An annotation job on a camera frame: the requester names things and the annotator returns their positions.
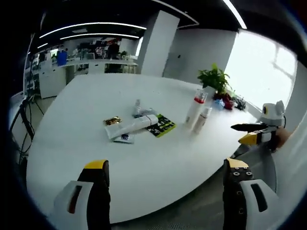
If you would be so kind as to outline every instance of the green leaves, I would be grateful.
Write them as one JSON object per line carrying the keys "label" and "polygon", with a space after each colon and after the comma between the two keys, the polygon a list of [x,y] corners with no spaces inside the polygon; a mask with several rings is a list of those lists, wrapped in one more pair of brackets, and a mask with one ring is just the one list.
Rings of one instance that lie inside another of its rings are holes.
{"label": "green leaves", "polygon": [[198,70],[198,79],[201,81],[203,88],[211,86],[215,88],[219,94],[225,93],[228,81],[226,77],[229,77],[221,69],[219,69],[216,63],[212,64],[212,70]]}

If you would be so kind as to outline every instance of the white pot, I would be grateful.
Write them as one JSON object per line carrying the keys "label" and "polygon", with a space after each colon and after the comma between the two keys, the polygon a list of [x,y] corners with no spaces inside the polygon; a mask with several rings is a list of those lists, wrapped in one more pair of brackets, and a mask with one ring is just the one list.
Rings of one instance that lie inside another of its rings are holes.
{"label": "white pot", "polygon": [[207,95],[208,99],[212,99],[214,94],[215,94],[215,92],[216,92],[216,89],[212,88],[211,86],[207,86],[204,90],[208,94]]}

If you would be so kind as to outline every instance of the green book cover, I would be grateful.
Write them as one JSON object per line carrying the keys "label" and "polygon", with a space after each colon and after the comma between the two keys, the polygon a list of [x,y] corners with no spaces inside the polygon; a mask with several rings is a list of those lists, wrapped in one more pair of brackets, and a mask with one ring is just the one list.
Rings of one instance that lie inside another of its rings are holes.
{"label": "green book cover", "polygon": [[163,136],[165,133],[168,133],[173,128],[176,127],[176,124],[166,118],[165,116],[159,114],[157,115],[158,123],[152,126],[148,126],[147,130],[155,135],[156,138]]}

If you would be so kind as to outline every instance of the gold wrapper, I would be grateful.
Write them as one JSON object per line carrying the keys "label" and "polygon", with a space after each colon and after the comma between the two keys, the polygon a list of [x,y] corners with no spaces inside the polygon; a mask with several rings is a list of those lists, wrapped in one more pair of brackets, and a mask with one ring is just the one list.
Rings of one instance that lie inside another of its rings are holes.
{"label": "gold wrapper", "polygon": [[112,124],[117,124],[119,122],[121,122],[121,119],[118,116],[104,120],[104,123],[105,123],[106,126],[110,126]]}

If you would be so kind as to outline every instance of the potted plant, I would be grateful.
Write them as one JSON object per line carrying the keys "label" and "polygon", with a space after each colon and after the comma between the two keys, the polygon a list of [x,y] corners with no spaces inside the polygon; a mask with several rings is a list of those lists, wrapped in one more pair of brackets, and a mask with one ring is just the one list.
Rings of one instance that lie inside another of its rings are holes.
{"label": "potted plant", "polygon": [[226,93],[226,86],[229,85],[226,77],[229,77],[215,63],[212,64],[212,70],[199,70],[198,79],[202,83],[203,89],[212,98],[217,91],[218,94]]}

